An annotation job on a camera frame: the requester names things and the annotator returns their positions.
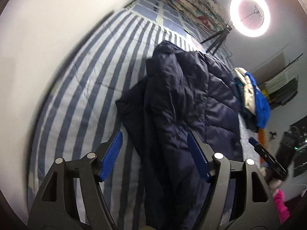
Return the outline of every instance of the navy puffer jacket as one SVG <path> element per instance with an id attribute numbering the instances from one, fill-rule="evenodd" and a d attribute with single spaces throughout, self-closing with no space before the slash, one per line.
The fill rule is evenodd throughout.
<path id="1" fill-rule="evenodd" d="M 214 152 L 243 161 L 236 86 L 223 64 L 168 41 L 156 47 L 146 70 L 147 77 L 116 102 L 142 161 L 146 223 L 191 229 L 209 184 L 195 167 L 187 134 L 196 131 Z"/>

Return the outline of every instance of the blue and white striped fabric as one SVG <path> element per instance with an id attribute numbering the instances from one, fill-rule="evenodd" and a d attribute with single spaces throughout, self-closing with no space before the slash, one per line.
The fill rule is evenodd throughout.
<path id="1" fill-rule="evenodd" d="M 146 75 L 145 61 L 156 45 L 169 40 L 186 51 L 198 49 L 188 37 L 141 16 L 131 6 L 113 14 L 91 35 L 40 112 L 30 158 L 29 209 L 56 158 L 79 159 L 110 138 L 119 123 L 115 101 Z M 118 228 L 139 229 L 145 224 L 142 170 L 123 126 L 121 130 L 123 145 L 101 190 Z M 78 179 L 75 190 L 80 219 L 86 222 Z"/>

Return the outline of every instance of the mattress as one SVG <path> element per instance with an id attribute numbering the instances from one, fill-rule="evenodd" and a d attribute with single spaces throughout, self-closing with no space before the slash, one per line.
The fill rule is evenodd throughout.
<path id="1" fill-rule="evenodd" d="M 54 160 L 79 159 L 106 142 L 120 122 L 115 101 L 145 77 L 145 61 L 163 40 L 186 51 L 205 52 L 198 42 L 207 36 L 184 15 L 159 0 L 136 0 L 114 13 L 89 37 L 64 71 L 45 101 L 36 126 L 30 156 L 28 207 Z M 215 61 L 233 64 L 221 48 Z M 248 143 L 254 136 L 239 115 L 244 158 L 257 160 Z M 101 190 L 119 229 L 145 224 L 142 168 L 127 132 L 112 174 Z M 79 180 L 75 180 L 80 220 L 87 223 Z"/>

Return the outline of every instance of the pink fluffy object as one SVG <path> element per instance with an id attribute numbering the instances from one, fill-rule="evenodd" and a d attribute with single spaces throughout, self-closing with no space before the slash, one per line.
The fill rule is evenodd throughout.
<path id="1" fill-rule="evenodd" d="M 277 194 L 274 197 L 274 202 L 276 204 L 281 223 L 284 223 L 290 215 L 288 208 L 285 206 L 284 200 L 285 200 L 284 192 L 278 190 Z"/>

